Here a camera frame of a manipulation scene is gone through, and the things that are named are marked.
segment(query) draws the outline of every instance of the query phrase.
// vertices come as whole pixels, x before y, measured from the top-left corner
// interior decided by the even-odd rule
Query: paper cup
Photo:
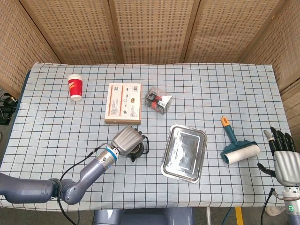
[[[78,74],[71,74],[67,77],[69,83],[71,100],[79,101],[83,95],[83,79]]]

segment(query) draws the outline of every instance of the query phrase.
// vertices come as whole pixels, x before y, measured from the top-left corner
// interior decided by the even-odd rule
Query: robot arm
[[[282,198],[275,190],[272,194],[277,199],[284,200],[290,224],[300,225],[300,154],[297,153],[294,141],[288,133],[283,134],[273,127],[271,131],[274,137],[266,130],[264,133],[270,145],[275,171],[265,168],[260,163],[257,165],[262,172],[276,177],[285,187]]]
[[[0,173],[0,195],[10,203],[45,203],[59,196],[68,204],[78,203],[86,190],[117,160],[128,155],[145,136],[130,126],[125,127],[112,140],[112,147],[103,150],[80,171],[80,179],[30,180],[14,178]]]

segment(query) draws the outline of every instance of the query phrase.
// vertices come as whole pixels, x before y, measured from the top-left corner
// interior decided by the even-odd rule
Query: robot finger
[[[269,142],[269,146],[270,146],[270,149],[271,149],[272,156],[274,156],[274,152],[277,151],[277,149],[276,149],[276,144],[275,144],[275,141],[274,141],[274,138],[273,138],[272,134],[270,134],[269,131],[264,130],[263,132],[264,132],[264,134],[266,135],[266,137],[267,137],[267,139],[268,139],[268,142]]]
[[[276,177],[275,171],[265,168],[262,164],[257,164],[258,168],[265,174],[270,175],[272,177]]]
[[[285,133],[285,137],[290,147],[290,151],[296,152],[296,147],[293,138],[288,133]]]
[[[290,147],[289,147],[289,144],[287,142],[285,135],[280,130],[278,130],[277,133],[278,133],[278,136],[280,137],[280,140],[282,141],[283,151],[289,151]]]
[[[274,136],[276,150],[277,151],[282,151],[283,150],[283,146],[282,146],[282,143],[280,142],[280,139],[278,137],[277,130],[274,127],[271,127],[271,131],[272,131],[272,134]]]

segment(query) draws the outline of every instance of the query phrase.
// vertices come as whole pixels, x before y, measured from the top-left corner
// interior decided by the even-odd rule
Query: checkered tablecloth
[[[67,76],[83,77],[83,98],[70,100]],[[2,173],[29,179],[59,178],[101,143],[110,141],[123,125],[104,123],[109,83],[141,83],[143,95],[158,86],[173,95],[170,110],[161,115],[142,105],[137,126],[150,140],[150,151],[134,163],[120,159],[86,192],[79,204],[66,210],[144,207],[262,206],[271,187],[281,193],[275,178],[259,171],[257,163],[274,168],[263,130],[270,126],[289,132],[271,65],[170,64],[83,65],[36,63],[22,94]],[[220,157],[230,143],[220,118],[226,116],[238,140],[256,141],[258,156],[227,165]],[[201,180],[197,184],[166,178],[160,171],[170,126],[182,124],[207,134]],[[65,178],[79,179],[84,164]],[[59,210],[57,201],[0,206],[30,210]],[[274,197],[270,205],[276,202]]]

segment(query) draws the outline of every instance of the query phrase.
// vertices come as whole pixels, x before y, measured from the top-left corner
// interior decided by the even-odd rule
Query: floor
[[[0,139],[0,163],[5,153],[6,144],[9,139],[12,122],[8,126],[0,125],[0,132],[2,138]],[[229,208],[211,208],[211,220],[213,225],[220,225],[228,212]],[[262,207],[243,207],[242,215],[245,225],[260,224],[260,215]],[[68,215],[77,221],[77,212],[70,212]],[[92,223],[93,211],[82,211],[80,213],[80,224],[88,225]],[[205,208],[197,208],[195,210],[195,220],[197,225],[205,225],[206,223],[206,210]],[[30,210],[17,210],[10,208],[0,208],[0,225],[52,225],[59,221],[60,225],[70,224],[61,213],[59,212],[43,212],[43,211],[30,211]],[[275,217],[264,215],[264,225],[288,225],[288,218],[285,213]],[[232,210],[226,222],[227,225],[237,224],[235,210]]]

